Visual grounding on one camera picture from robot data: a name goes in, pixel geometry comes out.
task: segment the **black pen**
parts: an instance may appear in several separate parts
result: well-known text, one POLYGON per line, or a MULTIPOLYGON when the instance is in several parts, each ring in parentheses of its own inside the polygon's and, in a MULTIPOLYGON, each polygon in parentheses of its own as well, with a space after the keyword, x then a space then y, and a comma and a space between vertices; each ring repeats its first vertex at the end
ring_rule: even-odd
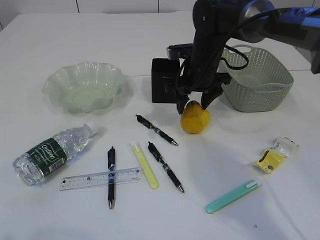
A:
POLYGON ((139 123, 145 125, 148 129, 152 129, 156 134, 160 135, 160 137, 167 140, 169 143, 171 143, 174 146, 178 146, 178 143, 171 137, 169 137, 167 134, 165 134, 163 131, 161 131, 159 128, 154 126, 151 122, 149 122, 147 119, 145 119, 141 115, 136 115, 136 119, 139 123))
MULTIPOLYGON (((108 151, 108 169, 113 172, 116 168, 116 150, 112 147, 108 151)), ((108 202, 109 208, 112 209, 115 202, 115 174, 109 173, 108 175, 108 202)))
POLYGON ((163 169, 165 170, 166 174, 168 174, 169 178, 172 180, 174 185, 182 192, 184 193, 185 190, 182 187, 181 182, 178 180, 174 172, 171 170, 171 168, 168 166, 168 164, 165 163, 163 160, 163 157, 159 153, 158 149, 155 147, 155 145, 152 142, 149 142, 148 149, 150 153, 154 156, 155 160, 162 164, 163 169))

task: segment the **white table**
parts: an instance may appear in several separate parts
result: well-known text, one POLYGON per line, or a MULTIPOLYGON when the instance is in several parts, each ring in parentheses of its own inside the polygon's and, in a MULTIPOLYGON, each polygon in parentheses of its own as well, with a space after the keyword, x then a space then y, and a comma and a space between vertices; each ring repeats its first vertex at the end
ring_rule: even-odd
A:
MULTIPOLYGON (((165 57, 168 44, 192 40, 192 27, 183 17, 188 14, 22 15, 0 33, 0 239, 49 240, 49 235, 52 240, 319 238, 320 79, 299 70, 304 61, 294 48, 270 40, 260 43, 271 52, 272 46, 279 46, 272 53, 279 59, 287 56, 283 63, 296 70, 291 72, 295 83, 277 109, 241 113, 222 96, 208 108, 212 120, 200 135, 183 132, 175 105, 151 103, 150 76, 127 77, 122 98, 108 110, 90 114, 71 115, 53 107, 42 94, 48 75, 84 60, 114 63, 126 75, 150 74, 152 58, 165 57), (176 30, 176 35, 163 35, 168 31, 165 24, 172 21, 169 32, 176 30), (179 147, 147 130, 135 114, 169 133, 179 147), (99 136, 51 181, 28 187, 15 175, 12 162, 18 155, 88 121, 102 127, 99 136), (300 150, 264 176, 251 162, 278 136, 292 138, 300 150), (157 190, 147 182, 118 185, 113 210, 108 208, 105 187, 59 191, 63 177, 106 171, 111 146, 117 150, 117 169, 137 167, 131 140, 142 145, 159 181, 157 190), (185 194, 174 188, 150 155, 148 141, 161 151, 185 194), (206 214, 208 203, 261 176, 263 187, 215 214, 206 214)), ((191 97, 200 99, 198 94, 191 97)))
MULTIPOLYGON (((39 67, 45 79, 63 66, 96 61, 111 63, 127 76, 148 76, 153 58, 166 58, 169 45, 192 43, 194 33, 191 11, 19 15, 1 32, 0 68, 39 67)), ((288 70, 311 68, 290 45, 271 39, 253 45, 270 51, 288 70)))

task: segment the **pen tip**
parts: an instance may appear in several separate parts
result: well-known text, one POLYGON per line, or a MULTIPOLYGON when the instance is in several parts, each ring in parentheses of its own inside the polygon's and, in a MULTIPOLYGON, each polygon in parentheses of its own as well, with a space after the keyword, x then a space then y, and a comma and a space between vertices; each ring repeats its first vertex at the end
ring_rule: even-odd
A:
POLYGON ((183 188, 181 185, 178 186, 178 189, 179 189, 180 192, 182 192, 183 194, 185 193, 185 190, 184 190, 184 188, 183 188))
POLYGON ((171 144, 172 144, 173 146, 176 146, 176 147, 179 146, 178 143, 176 143, 175 141, 172 141, 171 144))
POLYGON ((109 200, 109 209, 112 209, 112 200, 109 200))

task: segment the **green glass bowl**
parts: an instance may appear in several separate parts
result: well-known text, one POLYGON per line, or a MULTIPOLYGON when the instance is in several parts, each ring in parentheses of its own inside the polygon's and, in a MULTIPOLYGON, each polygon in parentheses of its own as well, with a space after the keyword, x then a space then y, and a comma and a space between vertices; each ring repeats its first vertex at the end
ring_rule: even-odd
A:
POLYGON ((110 107, 125 82, 116 66, 85 61, 60 68, 47 79, 42 92, 70 113, 90 113, 110 107))

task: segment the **water bottle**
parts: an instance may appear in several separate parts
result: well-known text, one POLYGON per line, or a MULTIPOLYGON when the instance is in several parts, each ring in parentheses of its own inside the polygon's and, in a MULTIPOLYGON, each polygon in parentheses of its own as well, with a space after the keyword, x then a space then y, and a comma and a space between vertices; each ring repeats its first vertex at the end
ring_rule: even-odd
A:
POLYGON ((27 185, 35 185, 80 153, 97 133, 93 122, 61 131, 39 143, 13 162, 27 185))

